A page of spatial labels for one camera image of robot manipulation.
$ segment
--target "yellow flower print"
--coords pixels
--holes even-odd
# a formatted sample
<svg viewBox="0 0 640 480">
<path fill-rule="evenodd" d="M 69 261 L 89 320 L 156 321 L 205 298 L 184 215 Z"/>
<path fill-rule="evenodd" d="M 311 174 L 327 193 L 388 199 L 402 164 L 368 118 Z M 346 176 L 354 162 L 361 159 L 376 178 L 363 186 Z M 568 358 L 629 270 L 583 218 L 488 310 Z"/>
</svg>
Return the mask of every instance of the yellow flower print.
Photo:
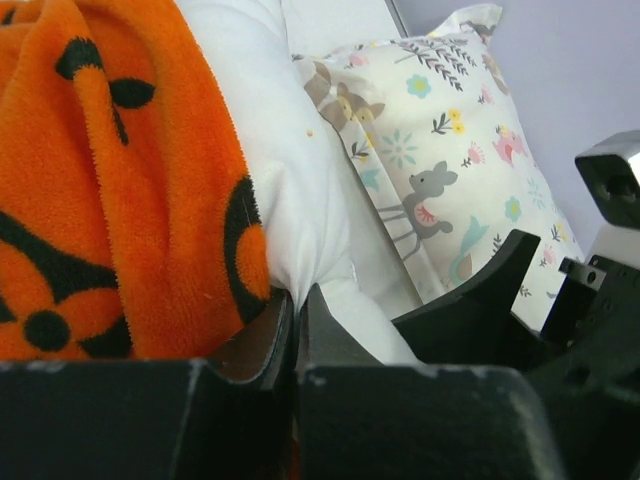
<svg viewBox="0 0 640 480">
<path fill-rule="evenodd" d="M 460 113 L 460 110 L 457 110 L 455 108 L 450 108 L 449 109 L 449 118 L 451 120 L 456 122 L 456 121 L 460 120 L 460 117 L 462 117 L 462 114 Z"/>
<path fill-rule="evenodd" d="M 569 237 L 567 236 L 567 232 L 565 231 L 564 224 L 562 222 L 558 222 L 551 227 L 551 238 L 556 242 L 569 241 Z"/>
<path fill-rule="evenodd" d="M 458 135 L 462 135 L 466 131 L 464 127 L 464 123 L 462 122 L 453 122 L 453 133 Z"/>
</svg>

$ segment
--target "fleece blanket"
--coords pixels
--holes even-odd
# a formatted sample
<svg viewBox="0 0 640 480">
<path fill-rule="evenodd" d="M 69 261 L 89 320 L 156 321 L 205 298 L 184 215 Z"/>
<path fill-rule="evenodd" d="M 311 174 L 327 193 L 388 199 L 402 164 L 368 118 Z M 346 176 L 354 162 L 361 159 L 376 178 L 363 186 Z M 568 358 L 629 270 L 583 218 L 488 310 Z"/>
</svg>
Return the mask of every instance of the fleece blanket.
<svg viewBox="0 0 640 480">
<path fill-rule="evenodd" d="M 269 275 L 232 121 L 174 2 L 0 2 L 0 19 L 0 358 L 210 354 L 261 312 Z"/>
</svg>

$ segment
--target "patterned pillowcase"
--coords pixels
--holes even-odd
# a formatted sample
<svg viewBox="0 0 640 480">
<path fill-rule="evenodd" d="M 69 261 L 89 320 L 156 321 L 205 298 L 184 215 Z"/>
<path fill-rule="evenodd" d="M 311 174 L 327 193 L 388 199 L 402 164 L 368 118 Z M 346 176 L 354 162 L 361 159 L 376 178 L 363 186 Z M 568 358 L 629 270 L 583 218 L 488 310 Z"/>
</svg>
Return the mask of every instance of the patterned pillowcase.
<svg viewBox="0 0 640 480">
<path fill-rule="evenodd" d="M 540 329 L 564 257 L 582 258 L 538 169 L 488 43 L 501 8 L 427 36 L 294 56 L 427 303 L 461 285 L 511 229 L 541 237 L 513 311 Z"/>
</svg>

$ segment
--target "cartoon deer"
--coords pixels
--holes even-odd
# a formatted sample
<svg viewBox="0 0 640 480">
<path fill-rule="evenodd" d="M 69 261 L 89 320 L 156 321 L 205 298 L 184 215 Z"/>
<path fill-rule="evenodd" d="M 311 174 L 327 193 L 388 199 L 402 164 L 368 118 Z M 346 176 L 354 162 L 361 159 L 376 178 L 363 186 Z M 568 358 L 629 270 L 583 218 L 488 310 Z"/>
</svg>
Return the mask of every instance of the cartoon deer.
<svg viewBox="0 0 640 480">
<path fill-rule="evenodd" d="M 425 170 L 418 175 L 409 177 L 409 184 L 413 192 L 405 197 L 402 204 L 378 209 L 379 213 L 397 212 L 397 215 L 383 219 L 384 223 L 406 218 L 413 227 L 409 232 L 393 239 L 393 242 L 397 243 L 411 235 L 416 235 L 416 243 L 413 249 L 402 257 L 403 262 L 418 251 L 422 240 L 431 238 L 439 232 L 451 233 L 453 231 L 451 223 L 436 220 L 423 202 L 427 198 L 442 195 L 444 187 L 453 185 L 457 179 L 457 173 L 447 170 L 447 162 L 437 163 L 433 170 Z"/>
<path fill-rule="evenodd" d="M 326 65 L 313 62 L 316 72 L 305 83 L 304 89 L 317 107 L 324 102 L 331 91 L 331 73 Z M 367 100 L 349 91 L 346 84 L 339 82 L 336 86 L 335 99 L 320 110 L 320 114 L 336 129 L 338 133 L 347 122 L 372 122 L 382 114 L 384 103 L 369 103 Z"/>
</svg>

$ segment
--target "pink flower print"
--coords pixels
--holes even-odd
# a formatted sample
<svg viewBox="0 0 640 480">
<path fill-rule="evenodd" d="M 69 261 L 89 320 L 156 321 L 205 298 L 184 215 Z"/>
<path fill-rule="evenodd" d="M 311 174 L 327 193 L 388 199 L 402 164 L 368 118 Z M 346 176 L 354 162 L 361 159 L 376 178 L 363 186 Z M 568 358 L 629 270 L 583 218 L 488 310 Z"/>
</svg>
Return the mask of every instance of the pink flower print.
<svg viewBox="0 0 640 480">
<path fill-rule="evenodd" d="M 471 142 L 471 146 L 467 150 L 467 158 L 462 163 L 462 166 L 469 168 L 471 164 L 477 165 L 479 163 L 484 163 L 484 152 L 477 143 Z"/>
<path fill-rule="evenodd" d="M 481 103 L 481 104 L 488 103 L 489 105 L 494 104 L 493 95 L 491 94 L 491 91 L 489 90 L 488 87 L 486 86 L 482 87 L 482 90 L 480 91 L 480 98 L 478 98 L 478 103 Z"/>
<path fill-rule="evenodd" d="M 369 59 L 362 54 L 352 53 L 349 55 L 349 63 L 353 67 L 362 67 L 363 65 L 369 65 Z"/>
<path fill-rule="evenodd" d="M 545 245 L 542 251 L 542 259 L 540 260 L 540 266 L 546 267 L 547 265 L 553 265 L 556 263 L 556 254 L 553 252 L 551 245 Z"/>
</svg>

